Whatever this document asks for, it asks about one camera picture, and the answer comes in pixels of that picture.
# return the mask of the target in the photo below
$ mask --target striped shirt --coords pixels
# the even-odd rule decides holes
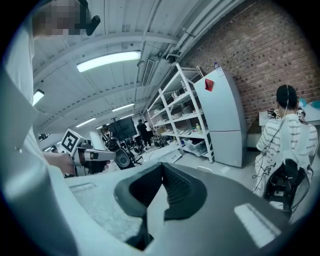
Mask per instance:
[[[301,125],[299,118],[296,114],[287,114],[285,119],[288,121],[291,133],[291,149],[296,148],[297,142],[300,137]],[[256,148],[265,154],[266,161],[271,164],[272,159],[280,152],[280,132],[277,132],[282,123],[282,119],[270,120],[266,123],[259,139]],[[316,153],[318,146],[318,134],[316,128],[308,124],[309,137],[306,148],[303,152],[304,156],[313,156]]]

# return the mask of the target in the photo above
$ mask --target person in black clothing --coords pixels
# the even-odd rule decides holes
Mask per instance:
[[[147,131],[147,126],[144,123],[142,123],[141,119],[139,119],[138,120],[138,125],[136,126],[136,128],[140,132],[141,137],[144,140],[144,144],[145,144],[145,147],[146,147],[145,149],[147,150],[148,149],[147,148],[147,143],[151,147],[151,141],[150,141],[150,136],[149,136],[148,131]]]

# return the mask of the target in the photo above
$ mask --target ceiling light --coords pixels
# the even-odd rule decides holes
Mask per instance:
[[[124,117],[119,118],[119,120],[125,119],[125,118],[128,118],[128,117],[131,117],[131,116],[133,116],[133,115],[134,115],[134,114],[126,115],[126,116],[124,116]]]
[[[45,93],[42,90],[37,90],[33,95],[32,106],[34,106],[40,99],[45,96]]]
[[[103,66],[106,64],[111,64],[115,62],[124,62],[124,61],[132,61],[132,60],[139,60],[141,56],[141,51],[126,51],[126,52],[119,52],[114,54],[108,54],[105,56],[101,56],[98,58],[94,58],[88,60],[86,62],[80,63],[76,65],[76,68],[79,72],[84,72],[99,66]]]
[[[118,107],[116,109],[113,109],[112,112],[115,112],[115,111],[118,111],[118,110],[122,110],[122,109],[125,109],[125,108],[128,108],[128,107],[131,107],[131,106],[134,106],[135,104],[132,103],[132,104],[129,104],[129,105],[126,105],[126,106],[121,106],[121,107]]]
[[[83,123],[78,124],[76,127],[78,128],[78,127],[80,127],[80,126],[83,126],[83,125],[85,125],[85,124],[87,124],[87,123],[89,123],[89,122],[91,122],[91,121],[93,121],[93,120],[96,120],[96,119],[95,119],[95,118],[91,118],[91,119],[88,120],[88,121],[85,121],[85,122],[83,122]]]

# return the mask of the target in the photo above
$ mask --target white shelving unit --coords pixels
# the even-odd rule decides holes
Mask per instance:
[[[210,136],[209,131],[205,127],[204,121],[202,119],[203,111],[199,109],[198,104],[196,102],[196,97],[197,97],[196,91],[192,90],[190,88],[190,84],[194,84],[192,82],[192,80],[194,78],[196,78],[197,76],[199,76],[200,73],[198,72],[198,70],[196,68],[180,67],[180,65],[178,63],[176,64],[176,67],[178,70],[177,73],[172,77],[172,79],[168,82],[168,84],[164,87],[163,90],[159,89],[159,91],[158,91],[159,95],[156,97],[156,99],[150,105],[150,107],[147,108],[147,112],[148,112],[149,117],[151,119],[151,123],[154,127],[159,127],[159,126],[171,124],[173,131],[165,131],[165,132],[161,133],[161,136],[175,137],[180,148],[184,151],[187,151],[187,152],[192,153],[191,150],[189,150],[186,146],[183,146],[181,144],[180,138],[204,139],[207,151],[205,153],[203,153],[202,156],[209,158],[209,162],[212,163],[213,162],[213,150],[212,150],[212,143],[209,143],[209,139],[208,139],[208,136]],[[171,93],[176,90],[182,89],[181,81],[183,81],[184,84],[186,85],[186,92],[179,95],[170,104],[167,104],[167,100],[171,97]],[[181,104],[183,104],[187,101],[192,101],[195,112],[188,114],[188,115],[181,116],[176,119],[173,119],[173,116],[171,115],[171,111],[175,107],[181,106]],[[159,112],[157,112],[156,114],[154,114],[151,117],[149,111],[155,109],[155,107],[159,104],[163,104],[164,108],[161,109]],[[157,117],[159,115],[163,115],[165,113],[167,114],[169,120],[158,121],[157,123],[153,122],[153,119],[155,117]],[[184,133],[181,133],[180,131],[178,131],[178,129],[176,128],[176,125],[175,125],[176,122],[183,121],[183,120],[188,121],[189,119],[192,119],[192,118],[198,118],[201,130],[202,130],[202,134],[199,134],[197,131],[191,132],[191,133],[190,133],[190,131],[186,131]]]

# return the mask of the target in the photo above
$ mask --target bottle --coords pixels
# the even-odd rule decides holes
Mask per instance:
[[[198,134],[202,134],[201,127],[198,123],[196,124],[196,130],[197,130]]]

